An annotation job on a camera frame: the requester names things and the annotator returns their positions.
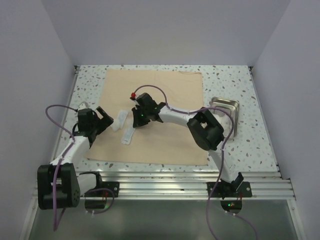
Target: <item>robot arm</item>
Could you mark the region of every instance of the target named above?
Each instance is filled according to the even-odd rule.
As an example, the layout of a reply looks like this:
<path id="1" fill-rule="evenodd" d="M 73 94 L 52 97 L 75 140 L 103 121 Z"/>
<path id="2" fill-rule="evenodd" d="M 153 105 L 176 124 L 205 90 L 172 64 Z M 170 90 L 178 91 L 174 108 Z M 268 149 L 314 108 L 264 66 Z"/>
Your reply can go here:
<path id="1" fill-rule="evenodd" d="M 134 128 L 142 127 L 150 121 L 187 127 L 195 143 L 208 151 L 218 169 L 221 169 L 222 158 L 215 151 L 224 140 L 224 129 L 208 109 L 196 112 L 175 107 L 178 111 L 172 111 L 164 102 L 157 104 L 147 93 L 131 99 L 136 103 L 132 108 Z M 242 174 L 235 170 L 233 164 L 224 160 L 221 181 L 225 183 L 226 188 L 236 192 L 243 180 Z"/>
<path id="2" fill-rule="evenodd" d="M 66 148 L 72 147 L 67 151 L 60 163 L 57 178 L 61 180 L 56 185 L 56 204 L 57 208 L 71 208 L 79 204 L 80 196 L 88 190 L 101 188 L 102 178 L 98 172 L 84 172 L 77 177 L 75 165 L 81 160 L 85 153 L 90 149 L 97 135 L 101 134 L 107 127 L 113 123 L 112 117 L 101 108 L 96 109 L 97 113 L 85 105 L 80 105 L 77 111 L 78 131 L 74 131 L 74 141 L 70 138 Z M 60 154 L 48 165 L 41 165 L 37 171 L 38 185 L 38 204 L 40 209 L 53 208 L 53 178 L 59 160 Z"/>

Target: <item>tan cloth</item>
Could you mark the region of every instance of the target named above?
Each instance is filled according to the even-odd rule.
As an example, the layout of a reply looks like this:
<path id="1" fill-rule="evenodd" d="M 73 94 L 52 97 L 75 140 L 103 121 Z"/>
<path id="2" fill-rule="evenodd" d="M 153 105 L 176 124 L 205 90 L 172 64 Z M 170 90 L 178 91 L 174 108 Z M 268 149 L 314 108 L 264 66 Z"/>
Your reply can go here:
<path id="1" fill-rule="evenodd" d="M 106 73 L 99 106 L 113 118 L 120 110 L 131 112 L 134 102 L 129 98 L 141 85 L 160 87 L 171 106 L 190 110 L 203 106 L 202 75 L 199 72 L 114 69 Z M 157 103 L 164 102 L 162 93 L 155 88 L 145 87 L 137 92 L 142 93 L 150 94 Z M 125 128 L 126 124 L 116 132 L 107 128 L 96 138 L 87 157 L 126 163 L 207 164 L 207 152 L 197 146 L 187 127 L 151 121 L 135 130 L 130 145 L 121 144 Z"/>

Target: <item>metal tray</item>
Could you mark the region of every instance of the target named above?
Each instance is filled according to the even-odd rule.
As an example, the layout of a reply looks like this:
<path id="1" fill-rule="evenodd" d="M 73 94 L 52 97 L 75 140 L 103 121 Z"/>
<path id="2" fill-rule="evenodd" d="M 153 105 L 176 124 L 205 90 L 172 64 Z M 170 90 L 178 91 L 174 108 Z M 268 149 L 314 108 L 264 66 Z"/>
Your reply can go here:
<path id="1" fill-rule="evenodd" d="M 238 134 L 238 120 L 239 120 L 239 110 L 240 103 L 236 100 L 231 100 L 223 97 L 214 96 L 210 101 L 210 106 L 215 108 L 221 108 L 227 111 L 234 120 L 234 130 L 231 134 L 230 138 L 235 138 Z M 215 115 L 219 115 L 223 117 L 225 114 L 221 113 L 217 110 L 211 110 L 211 112 Z M 224 136 L 226 137 L 229 133 L 228 131 L 224 131 Z"/>

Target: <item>purple cable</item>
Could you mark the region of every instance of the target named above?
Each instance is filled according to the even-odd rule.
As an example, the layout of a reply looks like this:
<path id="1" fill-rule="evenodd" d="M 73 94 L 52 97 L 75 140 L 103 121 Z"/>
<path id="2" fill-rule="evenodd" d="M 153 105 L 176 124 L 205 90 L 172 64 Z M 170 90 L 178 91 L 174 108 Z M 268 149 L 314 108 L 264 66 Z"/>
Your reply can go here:
<path id="1" fill-rule="evenodd" d="M 111 201 L 111 204 L 110 204 L 110 206 L 108 208 L 106 208 L 106 209 L 104 209 L 102 211 L 95 211 L 93 214 L 105 213 L 106 211 L 108 211 L 111 208 L 111 206 L 114 204 L 114 201 L 115 201 L 115 193 L 113 191 L 111 191 L 110 189 L 108 189 L 108 188 L 91 189 L 91 190 L 87 191 L 87 193 L 94 193 L 94 192 L 99 192 L 99 191 L 107 191 L 107 192 L 111 193 L 112 201 Z"/>
<path id="2" fill-rule="evenodd" d="M 78 110 L 69 107 L 69 106 L 65 106 L 65 105 L 60 105 L 60 104 L 54 104 L 54 105 L 50 105 L 45 109 L 45 115 L 47 116 L 47 118 L 53 122 L 55 125 L 57 125 L 59 128 L 61 128 L 62 130 L 66 131 L 70 137 L 72 138 L 72 142 L 71 144 L 64 150 L 64 152 L 61 154 L 61 158 L 59 159 L 57 165 L 55 166 L 55 170 L 54 170 L 54 174 L 53 174 L 53 184 L 52 184 L 52 205 L 53 205 L 53 231 L 56 231 L 58 229 L 60 220 L 63 216 L 63 214 L 65 213 L 66 209 L 62 209 L 62 212 L 60 213 L 59 219 L 57 220 L 57 178 L 58 178 L 58 171 L 59 171 L 59 167 L 60 164 L 63 160 L 63 158 L 65 157 L 65 155 L 67 154 L 67 152 L 71 149 L 71 147 L 75 144 L 75 136 L 68 130 L 66 129 L 64 126 L 62 126 L 61 124 L 59 124 L 58 122 L 56 122 L 54 119 L 52 119 L 49 116 L 48 110 L 50 108 L 53 107 L 63 107 L 66 109 L 71 109 L 75 112 L 77 112 Z"/>
<path id="3" fill-rule="evenodd" d="M 234 128 L 235 128 L 235 122 L 234 122 L 234 119 L 231 117 L 231 115 L 222 110 L 221 108 L 218 108 L 218 107 L 204 107 L 204 108 L 201 108 L 199 110 L 195 110 L 195 111 L 190 111 L 190 112 L 187 112 L 187 111 L 181 111 L 181 110 L 177 110 L 177 109 L 174 109 L 174 108 L 171 108 L 168 104 L 168 100 L 167 100 L 167 96 L 165 94 L 165 92 L 158 86 L 155 86 L 155 85 L 142 85 L 140 87 L 138 87 L 134 93 L 136 93 L 139 89 L 141 88 L 144 88 L 144 87 L 151 87 L 151 88 L 155 88 L 155 89 L 158 89 L 160 90 L 160 92 L 162 92 L 163 96 L 164 96 L 164 101 L 165 101 L 165 105 L 173 112 L 176 112 L 176 113 L 179 113 L 179 114 L 196 114 L 196 113 L 199 113 L 199 112 L 203 112 L 205 110 L 217 110 L 217 111 L 220 111 L 222 113 L 224 113 L 225 115 L 227 115 L 229 117 L 229 119 L 231 120 L 231 124 L 232 124 L 232 127 L 231 127 L 231 130 L 228 134 L 228 136 L 224 139 L 223 143 L 222 143 L 222 146 L 221 146 L 221 168 L 220 168 L 220 171 L 219 171 L 219 175 L 218 175 L 218 178 L 209 194 L 209 197 L 208 197 L 208 200 L 206 202 L 206 210 L 205 210 L 205 217 L 206 217 L 206 223 L 209 227 L 209 230 L 211 232 L 211 234 L 213 235 L 213 237 L 216 239 L 216 240 L 220 240 L 220 238 L 215 234 L 214 230 L 212 229 L 211 227 L 211 224 L 210 224 L 210 220 L 209 220 L 209 208 L 210 208 L 210 199 L 218 185 L 218 182 L 221 178 L 221 175 L 222 175 L 222 169 L 224 167 L 224 162 L 225 162 L 225 145 L 227 143 L 227 141 L 229 140 L 232 132 L 234 131 Z M 245 221 L 246 223 L 248 223 L 254 230 L 254 234 L 255 234 L 255 239 L 258 240 L 259 239 L 259 236 L 258 236 L 258 232 L 257 232 L 257 229 L 255 228 L 255 226 L 250 222 L 248 221 L 246 218 L 244 218 L 243 216 L 239 216 L 239 215 L 235 215 L 237 218 L 239 219 L 242 219 L 243 221 Z"/>

